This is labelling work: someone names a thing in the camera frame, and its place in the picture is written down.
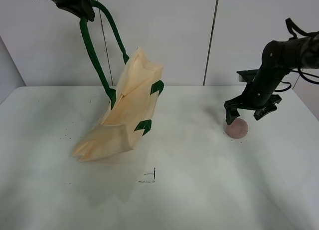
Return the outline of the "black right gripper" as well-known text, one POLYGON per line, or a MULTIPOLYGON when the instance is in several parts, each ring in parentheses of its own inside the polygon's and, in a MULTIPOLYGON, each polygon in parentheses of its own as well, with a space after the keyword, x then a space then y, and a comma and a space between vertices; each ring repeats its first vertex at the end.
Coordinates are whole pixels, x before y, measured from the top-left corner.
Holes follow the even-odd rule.
MULTIPOLYGON (((280 101, 268 101, 272 93, 282 80, 282 71, 279 69, 259 69, 248 91, 245 100, 255 109, 254 118, 262 119, 269 113, 277 110, 280 101)), ((242 96, 237 96, 224 103, 226 123, 231 125, 240 116, 237 109, 242 109, 242 96)))

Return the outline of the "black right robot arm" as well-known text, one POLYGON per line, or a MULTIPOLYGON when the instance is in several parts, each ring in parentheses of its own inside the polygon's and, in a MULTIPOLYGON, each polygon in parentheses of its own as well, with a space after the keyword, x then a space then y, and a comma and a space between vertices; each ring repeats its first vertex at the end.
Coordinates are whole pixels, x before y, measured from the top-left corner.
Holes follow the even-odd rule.
POLYGON ((318 33, 310 33, 303 38, 291 38, 288 41, 269 42, 263 50, 259 69, 237 72, 246 87, 239 96, 224 103, 226 123, 230 125, 240 116, 238 109, 255 111, 256 120, 276 111, 276 105, 282 100, 278 93, 286 91, 276 89, 283 78, 294 69, 305 78, 302 69, 318 67, 318 33))

